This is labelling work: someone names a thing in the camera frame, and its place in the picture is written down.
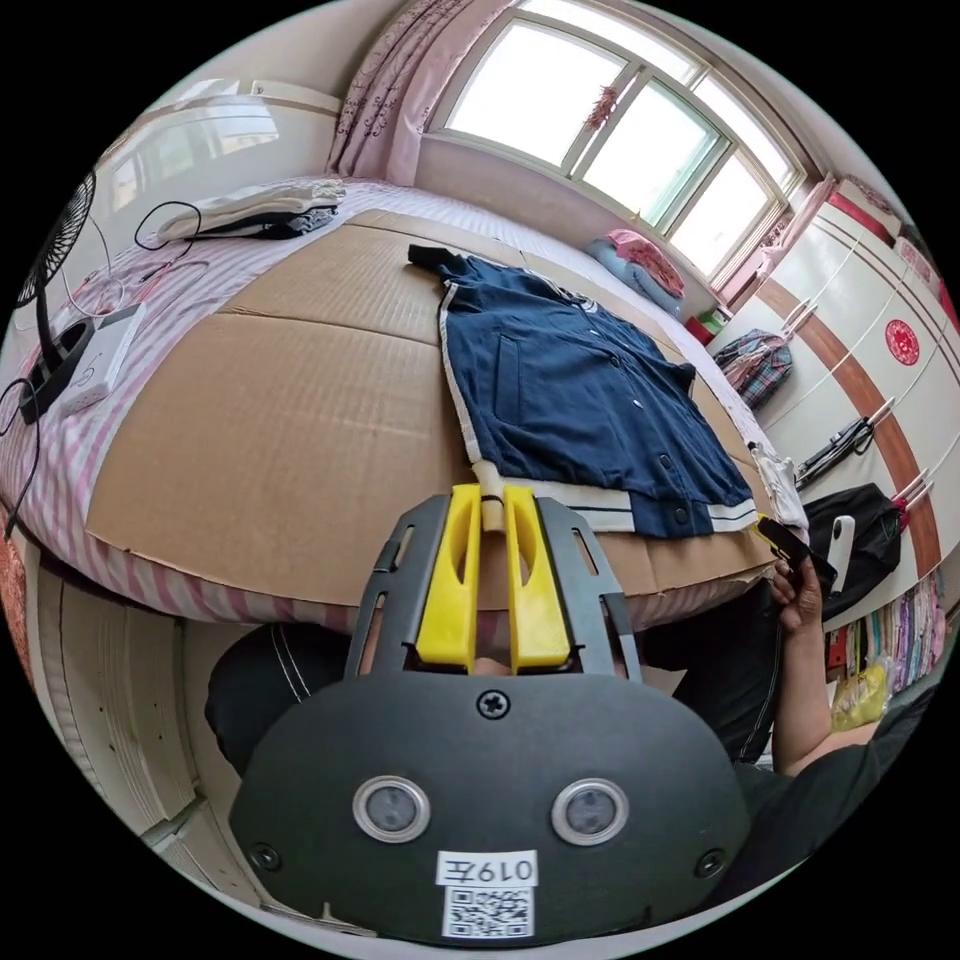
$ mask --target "qr code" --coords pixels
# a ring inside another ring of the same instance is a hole
[[[443,935],[500,940],[533,934],[533,887],[447,887]]]

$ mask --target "red object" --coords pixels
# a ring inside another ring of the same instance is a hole
[[[704,345],[706,346],[714,335],[696,318],[691,317],[684,326]]]
[[[831,207],[836,207],[848,217],[852,217],[862,227],[866,227],[875,237],[879,237],[888,247],[893,246],[893,237],[887,228],[877,219],[871,217],[866,210],[858,207],[855,203],[848,200],[842,193],[833,193],[827,203]]]
[[[847,665],[847,627],[838,630],[827,647],[827,670]]]
[[[947,293],[947,285],[940,284],[940,306],[946,311],[947,316],[953,321],[953,325],[960,331],[960,320],[957,319],[957,311],[953,308],[953,301],[950,294]]]
[[[902,320],[891,320],[883,336],[887,341],[887,349],[898,363],[912,367],[920,359],[920,341]]]
[[[907,524],[910,522],[910,513],[907,510],[907,501],[903,497],[897,497],[893,501],[893,505],[900,511],[900,532],[903,533],[907,529]]]

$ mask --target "wall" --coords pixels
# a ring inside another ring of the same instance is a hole
[[[442,135],[423,139],[414,185],[484,207],[581,250],[616,227],[638,229],[566,183]],[[715,306],[693,274],[679,263],[677,269],[685,282],[683,319]]]
[[[174,93],[213,77],[261,77],[342,98],[380,31],[409,0],[337,0],[283,20],[195,70]]]

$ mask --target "cable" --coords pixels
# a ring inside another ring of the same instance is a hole
[[[17,497],[16,503],[13,505],[13,509],[10,511],[10,515],[7,517],[6,526],[3,528],[3,539],[4,542],[10,539],[10,534],[13,533],[13,528],[17,525],[17,515],[20,512],[20,505],[23,503],[23,498],[27,495],[27,490],[30,489],[30,484],[33,483],[33,478],[37,474],[37,468],[40,466],[40,408],[37,405],[37,393],[34,389],[33,384],[26,379],[26,377],[17,377],[16,380],[11,381],[7,384],[6,389],[0,394],[0,404],[6,399],[7,394],[10,390],[17,386],[17,384],[23,384],[30,390],[30,397],[33,400],[34,413],[36,414],[37,420],[37,445],[36,450],[33,455],[33,466],[30,468],[30,474],[28,475],[26,481],[23,484],[23,489],[20,491],[20,496]],[[14,420],[17,418],[19,406],[14,407],[13,414],[11,415],[7,425],[0,430],[0,437],[5,437],[9,432],[10,428],[13,426]]]
[[[64,267],[60,268],[60,275],[63,277],[63,286],[67,291],[67,299],[73,305],[74,310],[80,313],[82,316],[87,317],[90,320],[100,320],[103,317],[109,317],[111,313],[115,313],[117,310],[120,310],[123,307],[123,298],[127,295],[127,288],[124,282],[113,275],[113,261],[110,256],[110,248],[107,246],[107,238],[103,235],[103,230],[100,229],[100,224],[94,219],[93,216],[88,218],[93,224],[97,233],[100,235],[100,243],[103,245],[103,255],[107,261],[107,280],[113,281],[120,287],[120,299],[115,307],[110,310],[107,310],[105,313],[90,313],[88,310],[84,310],[79,303],[74,299],[73,293],[70,291],[70,282],[67,280],[67,271]],[[83,283],[77,289],[79,293],[85,286],[87,281],[84,280]]]
[[[200,212],[200,208],[196,204],[190,203],[188,200],[164,200],[163,203],[158,203],[149,213],[147,213],[147,215],[140,221],[139,225],[137,226],[137,229],[133,231],[133,242],[141,250],[149,250],[151,252],[155,250],[162,250],[168,243],[171,242],[170,240],[164,240],[159,247],[148,247],[140,239],[140,231],[143,229],[143,225],[147,222],[147,220],[149,220],[150,217],[152,217],[161,207],[170,207],[170,206],[189,207],[197,215],[197,229],[194,230],[193,236],[187,240],[187,245],[183,248],[183,250],[180,251],[180,253],[178,253],[172,260],[168,260],[166,263],[160,264],[159,267],[152,270],[150,273],[144,274],[140,278],[141,283],[145,283],[159,270],[163,270],[166,267],[171,266],[181,257],[185,257],[193,249],[193,245],[194,243],[196,243],[197,237],[200,235],[200,228],[203,225],[203,214]]]
[[[168,273],[173,273],[174,270],[182,270],[184,267],[202,267],[203,268],[202,272],[197,277],[197,279],[199,280],[200,277],[204,276],[206,272],[210,269],[210,261],[209,260],[187,260],[185,262],[180,262],[180,263],[174,263],[171,261],[170,263],[163,264],[163,266],[161,266],[157,270],[154,270],[152,274],[147,274],[146,277],[140,278],[140,283],[142,284],[146,282],[146,286],[144,287],[143,290],[140,291],[140,293],[138,293],[133,298],[132,302],[143,303],[143,301],[146,300],[151,293],[153,293],[157,285]]]
[[[826,447],[818,450],[797,468],[797,490],[800,491],[808,487],[814,480],[832,470],[851,453],[862,457],[872,446],[874,434],[874,425],[870,423],[867,417],[861,417],[849,426],[844,427],[843,430],[834,435]]]

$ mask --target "bed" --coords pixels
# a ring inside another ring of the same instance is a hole
[[[655,324],[666,342],[694,364],[744,443],[761,442],[770,448],[753,414],[703,346],[669,314],[635,294],[586,253],[459,201],[379,182],[347,180],[345,184],[347,196],[338,216],[314,234],[277,243],[217,240],[195,245],[146,298],[145,320],[111,396],[66,418],[54,408],[43,419],[40,461],[20,508],[20,519],[56,557],[107,590],[173,616],[240,623],[301,620],[339,631],[351,629],[355,607],[350,603],[279,596],[174,569],[136,551],[111,546],[92,535],[86,521],[112,441],[177,344],[202,320],[286,258],[370,211],[421,218],[499,241],[609,291]],[[142,286],[141,278],[168,259],[166,250],[148,252],[132,247],[114,261],[113,276],[121,279],[128,291],[137,291]],[[116,290],[116,284],[107,282],[105,268],[89,278],[86,286],[85,304],[96,303],[98,295],[106,303],[111,291]],[[57,314],[53,325],[59,329],[72,319],[74,314],[68,306]],[[28,358],[25,368],[32,359]],[[12,416],[15,402],[14,396],[8,396],[0,409],[4,422]],[[0,493],[7,504],[15,502],[29,477],[34,444],[33,428],[25,427],[19,419],[0,441]],[[746,589],[760,573],[758,560],[742,576],[634,596],[630,603],[635,626],[680,619],[724,602]],[[483,611],[478,640],[481,649],[485,643],[500,645],[506,629],[501,610]]]

